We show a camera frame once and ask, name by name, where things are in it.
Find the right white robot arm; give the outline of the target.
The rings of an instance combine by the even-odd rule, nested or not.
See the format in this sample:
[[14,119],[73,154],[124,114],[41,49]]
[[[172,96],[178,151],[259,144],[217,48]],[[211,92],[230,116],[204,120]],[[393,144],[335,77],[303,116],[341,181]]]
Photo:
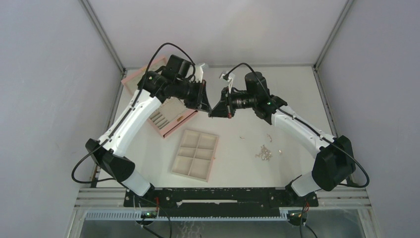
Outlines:
[[209,117],[230,119],[237,109],[251,108],[258,118],[292,136],[312,155],[315,160],[312,170],[286,186],[286,199],[290,205],[300,206],[312,192],[333,190],[356,170],[352,145],[347,137],[336,138],[300,118],[287,102],[270,94],[260,72],[246,74],[245,84],[245,90],[223,88]]

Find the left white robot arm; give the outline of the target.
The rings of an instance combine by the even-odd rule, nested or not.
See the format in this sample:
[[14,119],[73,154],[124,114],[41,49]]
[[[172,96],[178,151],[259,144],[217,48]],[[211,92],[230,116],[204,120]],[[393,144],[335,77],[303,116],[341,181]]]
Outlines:
[[99,139],[89,139],[85,144],[95,163],[135,193],[136,201],[144,207],[155,200],[154,186],[136,171],[135,163],[126,158],[126,151],[149,116],[169,98],[183,100],[188,109],[211,111],[203,68],[202,63],[193,64],[175,55],[156,71],[146,68],[118,119]]

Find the pink jewelry box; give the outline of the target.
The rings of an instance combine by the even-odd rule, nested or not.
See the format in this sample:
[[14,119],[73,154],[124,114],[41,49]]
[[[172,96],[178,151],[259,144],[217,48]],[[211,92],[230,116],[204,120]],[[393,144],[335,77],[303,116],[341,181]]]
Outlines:
[[[121,80],[125,90],[132,96],[137,89],[137,84],[142,78],[146,66],[141,67],[133,73],[129,73]],[[184,103],[177,98],[170,98],[160,105],[148,118],[152,127],[160,134],[162,138],[167,138],[175,130],[192,119],[198,111],[188,109]]]

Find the beige six-compartment tray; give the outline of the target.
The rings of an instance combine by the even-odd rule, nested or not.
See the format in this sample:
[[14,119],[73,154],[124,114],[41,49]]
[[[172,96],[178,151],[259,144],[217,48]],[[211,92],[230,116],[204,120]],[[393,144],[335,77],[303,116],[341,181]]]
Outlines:
[[175,175],[208,182],[219,136],[184,130],[171,172]]

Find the black mounting base plate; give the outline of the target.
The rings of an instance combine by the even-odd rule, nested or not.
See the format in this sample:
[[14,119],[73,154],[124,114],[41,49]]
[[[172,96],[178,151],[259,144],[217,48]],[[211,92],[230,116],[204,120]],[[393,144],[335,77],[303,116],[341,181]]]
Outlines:
[[276,187],[156,188],[139,197],[127,191],[124,207],[162,210],[171,218],[268,218],[286,208],[318,207],[315,193],[299,197]]

